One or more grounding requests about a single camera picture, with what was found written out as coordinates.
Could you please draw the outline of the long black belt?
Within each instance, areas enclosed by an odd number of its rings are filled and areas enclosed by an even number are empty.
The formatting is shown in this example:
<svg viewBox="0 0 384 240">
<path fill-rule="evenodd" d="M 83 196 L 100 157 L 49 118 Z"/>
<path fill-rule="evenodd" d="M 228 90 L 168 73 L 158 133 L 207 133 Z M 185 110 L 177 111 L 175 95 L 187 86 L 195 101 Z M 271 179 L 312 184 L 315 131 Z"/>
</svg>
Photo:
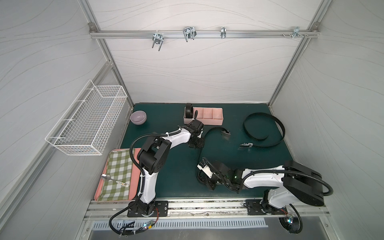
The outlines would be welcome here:
<svg viewBox="0 0 384 240">
<path fill-rule="evenodd" d="M 185 118 L 186 119 L 193 119 L 194 118 L 194 108 L 193 108 L 193 105 L 191 103 L 186 103 Z"/>
</svg>

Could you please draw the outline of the pink divided storage box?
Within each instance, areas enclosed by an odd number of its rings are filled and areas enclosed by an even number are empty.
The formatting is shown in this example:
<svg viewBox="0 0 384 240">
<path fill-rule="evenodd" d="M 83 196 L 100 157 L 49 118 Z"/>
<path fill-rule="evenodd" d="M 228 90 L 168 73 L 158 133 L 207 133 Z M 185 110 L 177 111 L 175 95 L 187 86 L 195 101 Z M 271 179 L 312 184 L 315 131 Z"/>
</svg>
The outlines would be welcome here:
<svg viewBox="0 0 384 240">
<path fill-rule="evenodd" d="M 195 107 L 194 113 L 198 112 L 197 120 L 202 122 L 205 126 L 221 126 L 224 121 L 224 114 L 222 108 L 202 108 Z M 193 119 L 186 119 L 184 113 L 184 124 L 189 124 Z"/>
</svg>

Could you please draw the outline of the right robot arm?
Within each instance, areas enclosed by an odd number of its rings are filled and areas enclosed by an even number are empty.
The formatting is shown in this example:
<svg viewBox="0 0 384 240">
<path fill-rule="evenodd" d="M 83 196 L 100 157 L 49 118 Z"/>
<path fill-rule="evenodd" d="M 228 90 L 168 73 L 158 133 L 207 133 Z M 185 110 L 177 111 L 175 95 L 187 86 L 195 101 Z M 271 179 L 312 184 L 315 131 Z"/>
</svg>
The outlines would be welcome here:
<svg viewBox="0 0 384 240">
<path fill-rule="evenodd" d="M 258 211 L 266 215 L 273 215 L 296 202 L 322 207 L 324 197 L 334 193 L 320 173 L 294 161 L 269 169 L 232 170 L 221 162 L 211 163 L 203 158 L 197 165 L 196 177 L 212 191 L 218 185 L 237 194 L 243 190 L 266 188 L 263 198 L 256 204 Z"/>
</svg>

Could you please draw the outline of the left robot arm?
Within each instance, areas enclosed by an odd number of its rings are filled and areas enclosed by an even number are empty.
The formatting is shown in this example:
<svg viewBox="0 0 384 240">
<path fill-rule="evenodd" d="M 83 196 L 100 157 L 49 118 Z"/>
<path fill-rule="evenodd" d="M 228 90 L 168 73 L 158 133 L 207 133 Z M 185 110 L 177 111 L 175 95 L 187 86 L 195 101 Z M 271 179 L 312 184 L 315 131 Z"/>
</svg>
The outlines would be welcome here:
<svg viewBox="0 0 384 240">
<path fill-rule="evenodd" d="M 140 171 L 141 184 L 135 204 L 143 209 L 154 206 L 158 173 L 165 165 L 170 150 L 181 144 L 200 148 L 204 142 L 203 127 L 201 121 L 194 119 L 173 132 L 146 134 L 131 143 L 130 157 Z"/>
</svg>

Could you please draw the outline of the purple bowl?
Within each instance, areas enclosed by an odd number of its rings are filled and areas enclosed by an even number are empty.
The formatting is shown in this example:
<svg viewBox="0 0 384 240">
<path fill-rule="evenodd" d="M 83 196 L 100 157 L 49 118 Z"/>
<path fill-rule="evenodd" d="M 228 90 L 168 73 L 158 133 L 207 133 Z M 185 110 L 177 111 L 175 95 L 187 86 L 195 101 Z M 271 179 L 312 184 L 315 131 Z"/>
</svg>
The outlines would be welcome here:
<svg viewBox="0 0 384 240">
<path fill-rule="evenodd" d="M 147 114 L 144 111 L 135 111 L 131 114 L 130 121 L 134 125 L 143 125 L 147 121 Z"/>
</svg>

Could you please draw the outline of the metal hook clamp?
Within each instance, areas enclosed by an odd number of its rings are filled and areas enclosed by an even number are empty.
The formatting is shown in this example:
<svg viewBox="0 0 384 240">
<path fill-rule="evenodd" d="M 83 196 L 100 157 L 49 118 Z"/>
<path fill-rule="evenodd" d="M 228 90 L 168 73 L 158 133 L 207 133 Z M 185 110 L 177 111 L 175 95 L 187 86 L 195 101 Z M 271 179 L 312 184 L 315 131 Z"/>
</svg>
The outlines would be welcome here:
<svg viewBox="0 0 384 240">
<path fill-rule="evenodd" d="M 160 51 L 164 42 L 163 35 L 160 34 L 159 32 L 156 32 L 155 34 L 153 34 L 152 41 L 153 41 L 152 48 L 154 48 L 155 45 L 158 45 L 158 51 Z"/>
<path fill-rule="evenodd" d="M 282 37 L 290 38 L 290 39 L 295 39 L 295 38 L 305 39 L 305 38 L 308 38 L 309 35 L 308 34 L 302 34 L 300 32 L 300 28 L 296 27 L 296 28 L 294 28 L 294 30 L 290 34 L 288 34 L 288 35 L 282 34 Z"/>
<path fill-rule="evenodd" d="M 227 35 L 226 27 L 221 27 L 221 39 L 225 39 Z"/>
<path fill-rule="evenodd" d="M 194 40 L 197 32 L 195 27 L 186 27 L 183 29 L 183 35 L 186 40 L 186 42 L 189 41 L 189 39 Z"/>
</svg>

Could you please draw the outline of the metal spoon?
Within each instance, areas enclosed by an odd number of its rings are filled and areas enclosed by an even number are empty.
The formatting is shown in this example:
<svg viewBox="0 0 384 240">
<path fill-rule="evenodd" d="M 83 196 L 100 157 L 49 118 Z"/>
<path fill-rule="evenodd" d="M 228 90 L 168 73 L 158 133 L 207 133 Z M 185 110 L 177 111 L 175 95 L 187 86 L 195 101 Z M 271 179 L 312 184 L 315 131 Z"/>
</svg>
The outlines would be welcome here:
<svg viewBox="0 0 384 240">
<path fill-rule="evenodd" d="M 115 180 L 115 179 L 112 179 L 112 177 L 109 175 L 109 174 L 102 174 L 101 175 L 101 179 L 105 182 L 114 182 L 118 185 L 121 185 L 125 188 L 128 188 L 130 185 L 125 183 L 125 182 L 122 182 L 122 181 L 119 181 L 119 180 Z"/>
</svg>

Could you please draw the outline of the white vent strip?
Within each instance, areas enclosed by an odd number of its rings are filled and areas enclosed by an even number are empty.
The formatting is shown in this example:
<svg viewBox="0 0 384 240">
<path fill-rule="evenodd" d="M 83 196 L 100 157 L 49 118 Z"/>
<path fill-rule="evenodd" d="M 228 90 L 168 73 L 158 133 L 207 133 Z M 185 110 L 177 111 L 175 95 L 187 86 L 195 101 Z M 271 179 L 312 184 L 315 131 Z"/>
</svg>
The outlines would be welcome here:
<svg viewBox="0 0 384 240">
<path fill-rule="evenodd" d="M 150 220 L 119 220 L 113 222 L 116 229 L 121 229 L 127 224 L 134 223 L 129 230 L 138 230 L 149 223 Z M 224 218 L 224 219 L 160 219 L 153 226 L 154 230 L 178 229 L 249 229 L 268 228 L 264 218 Z M 111 230 L 108 221 L 95 221 L 93 231 Z"/>
</svg>

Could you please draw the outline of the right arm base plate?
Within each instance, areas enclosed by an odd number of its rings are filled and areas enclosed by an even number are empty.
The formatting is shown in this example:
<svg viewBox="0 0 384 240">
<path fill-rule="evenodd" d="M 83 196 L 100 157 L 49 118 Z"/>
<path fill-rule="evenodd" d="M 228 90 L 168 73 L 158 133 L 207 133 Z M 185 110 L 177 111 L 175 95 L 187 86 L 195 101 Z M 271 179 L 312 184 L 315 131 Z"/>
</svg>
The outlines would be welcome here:
<svg viewBox="0 0 384 240">
<path fill-rule="evenodd" d="M 247 209 L 247 214 L 250 216 L 286 215 L 288 213 L 286 207 L 278 209 L 269 204 L 264 203 L 263 200 L 246 200 L 243 206 Z"/>
</svg>

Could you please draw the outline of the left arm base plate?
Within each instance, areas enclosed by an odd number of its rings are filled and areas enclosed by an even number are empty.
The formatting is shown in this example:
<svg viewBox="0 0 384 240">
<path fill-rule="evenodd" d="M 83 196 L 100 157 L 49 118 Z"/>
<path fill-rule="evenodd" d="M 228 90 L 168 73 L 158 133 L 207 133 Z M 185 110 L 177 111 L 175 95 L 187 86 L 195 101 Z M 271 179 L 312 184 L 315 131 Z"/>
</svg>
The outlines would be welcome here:
<svg viewBox="0 0 384 240">
<path fill-rule="evenodd" d="M 168 215 L 168 201 L 152 200 L 146 204 L 141 200 L 136 205 L 128 209 L 127 217 L 166 217 Z"/>
</svg>

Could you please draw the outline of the front aluminium frame rail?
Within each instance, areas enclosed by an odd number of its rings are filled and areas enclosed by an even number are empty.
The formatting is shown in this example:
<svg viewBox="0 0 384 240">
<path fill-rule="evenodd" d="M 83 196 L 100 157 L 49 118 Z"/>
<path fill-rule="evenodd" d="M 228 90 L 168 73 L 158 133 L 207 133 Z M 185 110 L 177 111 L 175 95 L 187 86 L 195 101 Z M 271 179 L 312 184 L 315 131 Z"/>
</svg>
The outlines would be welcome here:
<svg viewBox="0 0 384 240">
<path fill-rule="evenodd" d="M 243 206 L 251 198 L 208 198 L 208 199 L 160 199 L 168 201 L 168 215 L 166 219 L 186 218 L 241 218 L 253 217 L 247 214 Z M 128 202 L 103 202 L 91 201 L 85 213 L 84 220 L 108 220 L 118 211 L 128 206 Z M 329 217 L 327 207 L 313 207 L 303 203 L 294 203 L 293 206 L 301 217 Z M 288 214 L 295 214 L 289 205 L 286 206 Z M 284 217 L 285 215 L 261 215 L 264 217 Z M 117 216 L 115 220 L 128 219 L 127 211 Z"/>
</svg>

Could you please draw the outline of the horizontal aluminium rail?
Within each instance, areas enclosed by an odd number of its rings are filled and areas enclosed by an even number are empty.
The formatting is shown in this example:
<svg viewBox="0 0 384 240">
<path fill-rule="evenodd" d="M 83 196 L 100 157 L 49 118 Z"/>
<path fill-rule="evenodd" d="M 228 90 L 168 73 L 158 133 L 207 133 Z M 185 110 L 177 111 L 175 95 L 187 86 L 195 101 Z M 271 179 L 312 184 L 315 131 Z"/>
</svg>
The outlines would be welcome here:
<svg viewBox="0 0 384 240">
<path fill-rule="evenodd" d="M 225 39 L 274 39 L 283 38 L 293 30 L 228 30 Z M 164 39 L 183 39 L 182 30 L 165 31 L 98 31 L 90 33 L 93 39 L 152 39 L 153 34 L 159 32 Z M 195 39 L 221 39 L 221 30 L 196 30 Z M 317 38 L 320 31 L 300 30 L 302 34 L 308 34 L 309 38 Z"/>
</svg>

